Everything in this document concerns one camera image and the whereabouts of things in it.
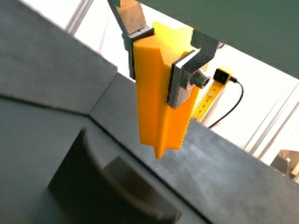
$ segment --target metal clamp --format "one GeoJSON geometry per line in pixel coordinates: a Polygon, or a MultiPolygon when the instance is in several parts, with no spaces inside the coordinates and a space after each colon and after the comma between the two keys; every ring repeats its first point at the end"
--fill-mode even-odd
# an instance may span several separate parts
{"type": "Polygon", "coordinates": [[[130,77],[136,78],[134,42],[155,34],[155,29],[146,25],[142,4],[136,0],[107,0],[123,31],[126,50],[128,52],[130,77]]]}
{"type": "Polygon", "coordinates": [[[204,88],[211,79],[202,73],[200,68],[212,60],[219,41],[199,31],[194,31],[191,44],[200,50],[190,52],[172,63],[167,102],[174,109],[178,109],[188,100],[192,87],[204,88]]]}

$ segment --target gray panel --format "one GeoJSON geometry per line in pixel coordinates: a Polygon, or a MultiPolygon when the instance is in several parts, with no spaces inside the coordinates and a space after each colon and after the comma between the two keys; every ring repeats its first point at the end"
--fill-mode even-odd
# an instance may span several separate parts
{"type": "Polygon", "coordinates": [[[120,156],[183,212],[178,224],[207,223],[86,116],[0,98],[0,223],[68,224],[47,186],[80,129],[95,159],[120,156]]]}
{"type": "Polygon", "coordinates": [[[18,1],[0,21],[0,95],[88,114],[116,67],[18,1]]]}
{"type": "Polygon", "coordinates": [[[298,1],[139,2],[299,78],[298,1]]]}
{"type": "Polygon", "coordinates": [[[124,77],[91,116],[212,223],[298,223],[298,185],[195,121],[182,149],[155,159],[139,143],[135,84],[124,77]]]}

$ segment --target orange plate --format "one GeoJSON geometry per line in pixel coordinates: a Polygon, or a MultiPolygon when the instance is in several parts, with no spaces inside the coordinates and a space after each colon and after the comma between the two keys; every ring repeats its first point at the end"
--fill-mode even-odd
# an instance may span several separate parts
{"type": "Polygon", "coordinates": [[[167,148],[182,147],[199,89],[192,89],[178,109],[167,105],[172,63],[194,49],[192,28],[172,30],[154,23],[154,29],[154,36],[134,43],[135,86],[140,143],[152,145],[155,157],[160,158],[167,148]]]}

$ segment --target yellow device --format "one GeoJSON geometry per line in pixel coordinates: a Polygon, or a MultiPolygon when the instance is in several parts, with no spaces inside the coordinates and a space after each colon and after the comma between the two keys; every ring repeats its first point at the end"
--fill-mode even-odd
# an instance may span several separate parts
{"type": "Polygon", "coordinates": [[[227,83],[230,82],[230,77],[232,72],[224,68],[218,68],[212,77],[212,83],[210,85],[210,89],[203,96],[198,107],[191,113],[191,118],[196,119],[198,122],[202,121],[203,117],[206,116],[212,103],[218,99],[218,96],[226,87],[227,83]]]}

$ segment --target black cable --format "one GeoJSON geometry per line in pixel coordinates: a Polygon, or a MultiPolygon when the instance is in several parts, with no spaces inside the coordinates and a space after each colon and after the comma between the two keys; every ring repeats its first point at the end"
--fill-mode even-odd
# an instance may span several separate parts
{"type": "Polygon", "coordinates": [[[232,110],[236,108],[236,106],[239,105],[240,101],[242,101],[242,98],[243,98],[243,95],[244,95],[244,88],[243,88],[243,85],[236,81],[236,83],[239,84],[240,86],[240,97],[238,99],[238,103],[235,104],[235,106],[232,107],[232,109],[228,111],[228,113],[208,127],[210,129],[227,117],[227,115],[232,112],[232,110]]]}

